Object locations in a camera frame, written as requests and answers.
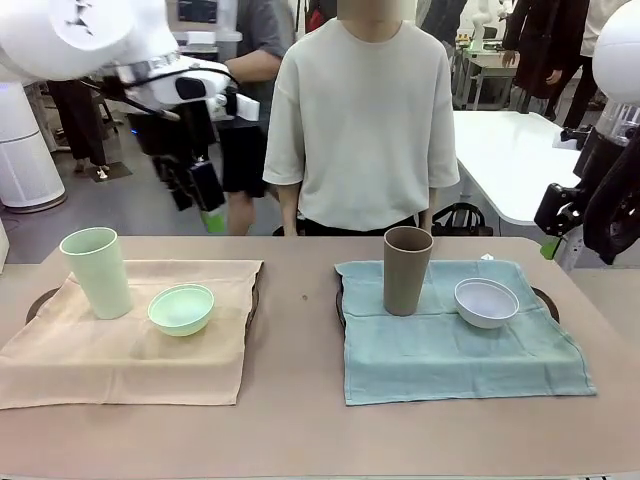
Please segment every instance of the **blue cloth napkin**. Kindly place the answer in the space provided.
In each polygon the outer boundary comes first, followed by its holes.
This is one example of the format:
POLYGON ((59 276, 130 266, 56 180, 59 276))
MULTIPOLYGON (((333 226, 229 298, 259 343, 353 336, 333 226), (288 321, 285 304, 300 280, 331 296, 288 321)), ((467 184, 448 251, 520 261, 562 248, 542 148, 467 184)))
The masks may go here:
POLYGON ((382 262, 344 263, 336 270, 344 285, 347 405, 596 394, 580 347, 514 263, 432 261, 411 317, 384 309, 382 262), (467 278, 509 287, 520 301, 516 317, 494 330, 466 323, 454 291, 467 278))

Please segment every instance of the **cup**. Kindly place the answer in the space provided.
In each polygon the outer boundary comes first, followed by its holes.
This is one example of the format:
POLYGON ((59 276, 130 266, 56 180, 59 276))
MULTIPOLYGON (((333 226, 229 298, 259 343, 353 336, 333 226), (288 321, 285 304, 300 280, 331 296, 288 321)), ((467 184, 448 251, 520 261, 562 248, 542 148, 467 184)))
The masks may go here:
POLYGON ((384 236, 384 308, 391 315, 416 313, 433 237, 416 227, 396 227, 384 236))
POLYGON ((131 311, 133 300, 115 231, 102 227, 80 230, 60 243, 60 251, 96 317, 111 320, 131 311))

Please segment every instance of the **logo on robot arm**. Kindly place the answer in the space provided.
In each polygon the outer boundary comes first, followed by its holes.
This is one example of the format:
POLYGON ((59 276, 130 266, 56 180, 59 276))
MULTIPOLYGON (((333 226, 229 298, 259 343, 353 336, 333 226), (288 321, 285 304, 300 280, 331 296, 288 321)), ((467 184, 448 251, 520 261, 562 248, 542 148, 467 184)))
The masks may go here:
POLYGON ((75 1, 75 7, 76 7, 76 18, 71 21, 67 20, 66 24, 70 27, 82 27, 84 28, 87 34, 93 36, 93 33, 89 28, 89 25, 87 25, 87 23, 83 19, 83 16, 86 13, 87 9, 91 8, 92 5, 89 2, 87 2, 87 0, 74 0, 74 1, 75 1))

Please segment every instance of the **beige cloth napkin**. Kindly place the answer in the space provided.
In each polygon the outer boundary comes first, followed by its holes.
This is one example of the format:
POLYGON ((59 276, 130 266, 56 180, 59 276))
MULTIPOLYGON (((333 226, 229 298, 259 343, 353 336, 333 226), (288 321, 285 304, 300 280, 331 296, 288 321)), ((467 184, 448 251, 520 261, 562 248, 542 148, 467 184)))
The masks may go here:
POLYGON ((73 276, 0 351, 0 409, 68 403, 233 405, 261 261, 126 262, 134 309, 98 320, 73 276), (151 300, 183 283, 211 289, 215 307, 195 335, 169 337, 147 318, 151 300))

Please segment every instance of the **white bowl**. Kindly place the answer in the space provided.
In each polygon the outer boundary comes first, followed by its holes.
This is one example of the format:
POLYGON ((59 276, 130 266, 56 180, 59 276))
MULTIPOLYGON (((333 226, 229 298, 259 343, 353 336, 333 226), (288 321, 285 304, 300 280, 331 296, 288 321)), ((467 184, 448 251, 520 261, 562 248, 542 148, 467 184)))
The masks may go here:
POLYGON ((456 285, 458 313, 478 328, 500 328, 516 316, 518 297, 504 285, 484 278, 470 278, 456 285))

